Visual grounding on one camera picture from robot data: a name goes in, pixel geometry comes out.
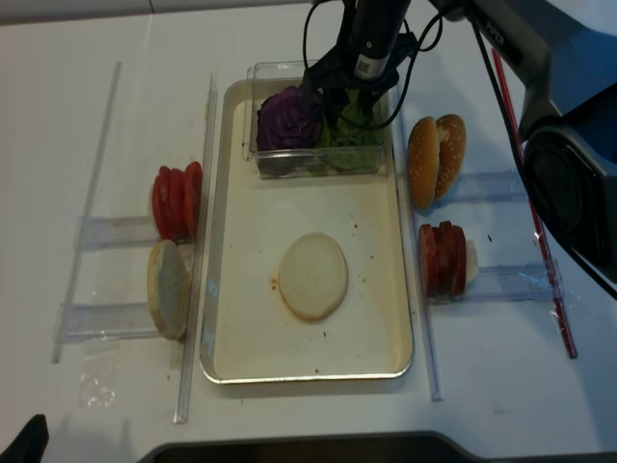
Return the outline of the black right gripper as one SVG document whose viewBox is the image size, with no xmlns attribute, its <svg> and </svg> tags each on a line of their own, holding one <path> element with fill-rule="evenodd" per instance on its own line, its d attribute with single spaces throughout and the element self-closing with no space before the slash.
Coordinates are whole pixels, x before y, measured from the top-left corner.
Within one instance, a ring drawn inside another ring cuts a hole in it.
<svg viewBox="0 0 617 463">
<path fill-rule="evenodd" d="M 336 128 L 345 108 L 345 90 L 359 90 L 361 125 L 382 122 L 380 95 L 399 80 L 398 67 L 416 54 L 416 37 L 403 33 L 408 1 L 345 1 L 333 48 L 305 68 L 303 85 L 322 90 L 323 112 Z"/>
</svg>

